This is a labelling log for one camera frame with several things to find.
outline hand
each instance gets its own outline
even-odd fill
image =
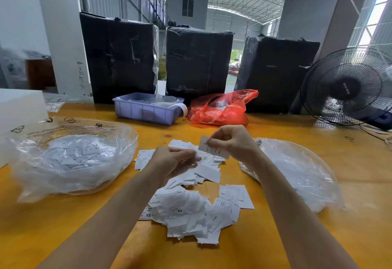
[[[151,171],[159,182],[159,188],[164,187],[170,178],[176,177],[190,168],[195,168],[196,151],[168,146],[160,146],[145,168]]]
[[[250,163],[260,154],[264,155],[243,125],[220,127],[211,135],[207,145],[211,148],[227,150],[232,157],[244,164]]]

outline person's left hand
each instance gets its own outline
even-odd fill
[[[155,149],[145,168],[157,175],[161,188],[167,184],[170,178],[186,172],[189,168],[195,168],[196,162],[196,151],[193,149],[160,146]]]

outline plastic bag of labels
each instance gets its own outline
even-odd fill
[[[320,212],[326,206],[343,207],[343,196],[334,173],[315,153],[288,141],[264,138],[255,141],[311,211]],[[240,168],[259,181],[243,163]]]
[[[15,128],[8,140],[18,202],[104,189],[131,163],[137,139],[126,124],[70,117]]]

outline black fan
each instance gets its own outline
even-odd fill
[[[334,125],[392,126],[392,57],[372,48],[347,48],[314,63],[300,91],[305,109]]]

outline table surface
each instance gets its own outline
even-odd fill
[[[217,127],[177,119],[170,127],[116,118],[112,105],[65,104],[64,117],[130,124],[139,134],[138,149],[172,139],[198,144]],[[320,127],[311,116],[249,115],[253,137],[287,140],[307,147],[331,167],[340,182],[345,208],[324,209],[319,218],[362,269],[392,264],[392,154],[382,142],[358,129]],[[350,141],[345,136],[354,138]],[[18,204],[21,192],[0,169],[0,268],[35,268],[97,212],[137,171],[134,162],[106,189],[85,195],[51,195]],[[255,210],[242,209],[237,223],[221,232],[216,247],[198,245],[193,236],[166,238],[166,227],[138,222],[112,268],[290,268],[260,185],[238,170],[233,158],[221,167],[221,184],[244,184]],[[205,181],[196,188],[211,202],[219,185]]]

